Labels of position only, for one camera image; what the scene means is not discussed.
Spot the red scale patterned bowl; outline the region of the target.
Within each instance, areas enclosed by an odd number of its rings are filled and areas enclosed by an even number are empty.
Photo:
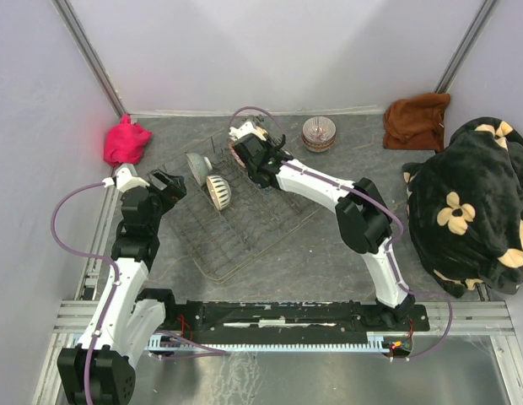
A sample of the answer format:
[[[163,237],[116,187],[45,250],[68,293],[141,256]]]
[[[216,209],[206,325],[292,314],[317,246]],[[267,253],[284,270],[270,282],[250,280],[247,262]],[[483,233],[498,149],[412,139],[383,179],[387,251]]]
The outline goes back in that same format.
[[[304,135],[301,136],[301,139],[302,139],[304,144],[316,145],[316,146],[328,146],[328,145],[332,146],[335,143],[335,141],[336,141],[335,137],[333,137],[331,139],[324,140],[324,141],[314,141],[312,139],[307,138]]]

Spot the wire dish rack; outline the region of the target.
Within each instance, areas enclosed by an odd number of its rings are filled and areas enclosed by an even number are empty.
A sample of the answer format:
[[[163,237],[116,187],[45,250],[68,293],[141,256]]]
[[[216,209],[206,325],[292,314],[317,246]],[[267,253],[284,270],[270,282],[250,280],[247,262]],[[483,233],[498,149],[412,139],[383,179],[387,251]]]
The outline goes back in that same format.
[[[296,194],[263,192],[251,182],[229,151],[224,117],[141,117],[138,121],[153,133],[143,170],[159,168],[185,178],[187,195],[166,218],[201,274],[216,284],[281,245],[321,208]],[[208,157],[212,174],[229,183],[227,208],[218,211],[207,186],[197,184],[186,153]]]

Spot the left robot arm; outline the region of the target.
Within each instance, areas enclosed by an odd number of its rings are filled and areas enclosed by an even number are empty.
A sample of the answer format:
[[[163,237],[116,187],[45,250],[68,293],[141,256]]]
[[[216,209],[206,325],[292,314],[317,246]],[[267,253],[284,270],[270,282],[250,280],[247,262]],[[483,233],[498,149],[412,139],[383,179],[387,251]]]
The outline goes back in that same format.
[[[143,292],[141,287],[160,246],[160,221],[186,196],[185,179],[162,170],[150,175],[163,186],[135,176],[127,167],[96,184],[121,194],[122,220],[111,255],[93,256],[109,266],[97,308],[75,346],[63,348],[57,358],[70,404],[128,404],[149,339],[157,328],[177,322],[171,291]]]

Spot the aluminium frame rail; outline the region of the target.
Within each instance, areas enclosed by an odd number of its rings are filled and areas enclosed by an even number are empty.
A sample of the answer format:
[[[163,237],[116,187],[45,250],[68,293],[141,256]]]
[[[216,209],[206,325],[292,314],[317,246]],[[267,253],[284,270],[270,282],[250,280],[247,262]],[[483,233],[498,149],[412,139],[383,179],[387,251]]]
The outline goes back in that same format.
[[[450,336],[514,336],[515,329],[503,301],[452,303]],[[64,300],[54,326],[55,333],[82,333],[92,319],[97,301]],[[440,336],[449,320],[449,307],[442,302],[420,302],[429,316],[430,331],[424,336]]]

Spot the brown cloth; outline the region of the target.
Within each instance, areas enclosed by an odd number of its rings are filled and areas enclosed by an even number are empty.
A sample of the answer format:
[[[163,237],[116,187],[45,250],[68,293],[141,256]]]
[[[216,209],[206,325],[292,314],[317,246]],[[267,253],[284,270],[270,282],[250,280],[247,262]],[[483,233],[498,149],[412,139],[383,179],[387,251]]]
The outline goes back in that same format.
[[[383,116],[383,147],[392,150],[442,152],[447,93],[426,93],[395,101]]]

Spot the black floral blanket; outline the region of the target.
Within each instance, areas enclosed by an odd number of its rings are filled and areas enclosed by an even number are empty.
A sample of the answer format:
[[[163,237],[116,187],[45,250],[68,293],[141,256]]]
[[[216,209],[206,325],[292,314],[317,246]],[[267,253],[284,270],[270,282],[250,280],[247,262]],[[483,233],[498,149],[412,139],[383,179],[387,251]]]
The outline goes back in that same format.
[[[523,285],[523,137],[504,120],[479,117],[402,174],[412,243],[441,288],[455,298],[479,284],[516,294]]]

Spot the red patterned green bowl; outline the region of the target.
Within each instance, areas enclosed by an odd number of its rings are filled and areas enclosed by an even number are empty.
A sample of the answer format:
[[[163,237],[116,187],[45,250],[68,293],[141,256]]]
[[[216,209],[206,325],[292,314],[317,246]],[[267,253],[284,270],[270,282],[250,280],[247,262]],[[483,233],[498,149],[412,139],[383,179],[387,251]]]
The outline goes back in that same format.
[[[323,153],[323,152],[328,151],[332,146],[331,145],[328,145],[328,146],[316,146],[316,145],[306,144],[305,147],[310,152],[313,152],[313,153]]]

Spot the red dotted white bowl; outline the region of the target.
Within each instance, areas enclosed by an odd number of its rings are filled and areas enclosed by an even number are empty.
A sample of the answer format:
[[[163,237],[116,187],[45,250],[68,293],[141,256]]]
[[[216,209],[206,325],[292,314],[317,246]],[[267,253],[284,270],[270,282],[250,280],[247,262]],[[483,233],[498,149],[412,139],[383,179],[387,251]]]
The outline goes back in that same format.
[[[234,158],[235,162],[237,163],[237,165],[239,165],[242,169],[246,169],[245,163],[242,161],[240,156],[235,152],[235,149],[233,147],[233,142],[228,143],[228,147],[229,147],[229,151],[230,151],[232,157]]]

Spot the pink cloth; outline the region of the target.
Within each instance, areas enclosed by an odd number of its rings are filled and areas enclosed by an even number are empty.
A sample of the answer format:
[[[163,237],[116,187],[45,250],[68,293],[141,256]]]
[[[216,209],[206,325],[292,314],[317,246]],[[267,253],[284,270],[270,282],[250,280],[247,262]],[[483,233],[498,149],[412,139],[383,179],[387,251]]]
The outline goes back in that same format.
[[[129,115],[123,115],[119,123],[106,134],[103,159],[111,167],[136,165],[152,137],[151,131],[133,122]]]

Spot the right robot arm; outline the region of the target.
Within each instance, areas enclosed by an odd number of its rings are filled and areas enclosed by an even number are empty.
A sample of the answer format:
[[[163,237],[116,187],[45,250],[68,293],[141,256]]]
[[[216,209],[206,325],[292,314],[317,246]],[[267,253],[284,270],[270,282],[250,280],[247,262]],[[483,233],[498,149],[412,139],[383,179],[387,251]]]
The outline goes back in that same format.
[[[358,253],[375,286],[376,315],[387,329],[397,330],[409,320],[415,299],[403,281],[392,247],[391,224],[402,223],[386,207],[375,184],[363,178],[345,181],[302,164],[267,135],[229,130],[231,148],[259,186],[291,192],[336,215],[344,244]]]

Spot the grey blue bowl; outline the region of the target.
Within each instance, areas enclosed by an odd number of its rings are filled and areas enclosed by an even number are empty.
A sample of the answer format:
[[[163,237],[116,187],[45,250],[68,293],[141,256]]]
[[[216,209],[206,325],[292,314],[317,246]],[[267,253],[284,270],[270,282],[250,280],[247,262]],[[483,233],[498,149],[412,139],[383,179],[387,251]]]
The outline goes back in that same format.
[[[206,184],[206,178],[212,173],[213,166],[208,157],[196,153],[186,153],[186,162],[199,186]]]

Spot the grey purple bowl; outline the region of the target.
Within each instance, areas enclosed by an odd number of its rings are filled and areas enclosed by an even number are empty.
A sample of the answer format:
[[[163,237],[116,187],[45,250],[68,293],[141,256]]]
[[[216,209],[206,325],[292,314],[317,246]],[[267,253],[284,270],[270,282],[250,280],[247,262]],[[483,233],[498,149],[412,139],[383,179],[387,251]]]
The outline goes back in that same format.
[[[302,134],[314,141],[336,137],[337,128],[333,120],[325,116],[313,116],[303,125]]]

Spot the black striped white bowl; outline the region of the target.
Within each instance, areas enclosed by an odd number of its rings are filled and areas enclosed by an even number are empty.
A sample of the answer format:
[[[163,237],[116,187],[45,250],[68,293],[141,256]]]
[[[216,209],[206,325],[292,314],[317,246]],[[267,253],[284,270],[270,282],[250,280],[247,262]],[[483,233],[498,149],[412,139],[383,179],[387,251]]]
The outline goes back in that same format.
[[[213,205],[218,211],[227,208],[231,202],[229,183],[221,175],[208,175],[206,186]]]

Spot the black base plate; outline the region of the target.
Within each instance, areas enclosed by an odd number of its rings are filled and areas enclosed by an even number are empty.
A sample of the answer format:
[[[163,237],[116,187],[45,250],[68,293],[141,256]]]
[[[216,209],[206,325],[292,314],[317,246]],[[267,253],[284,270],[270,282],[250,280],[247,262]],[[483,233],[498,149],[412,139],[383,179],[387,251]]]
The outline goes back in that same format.
[[[430,330],[426,308],[400,319],[379,305],[343,302],[202,302],[166,304],[158,329],[196,343],[365,343],[369,332]]]

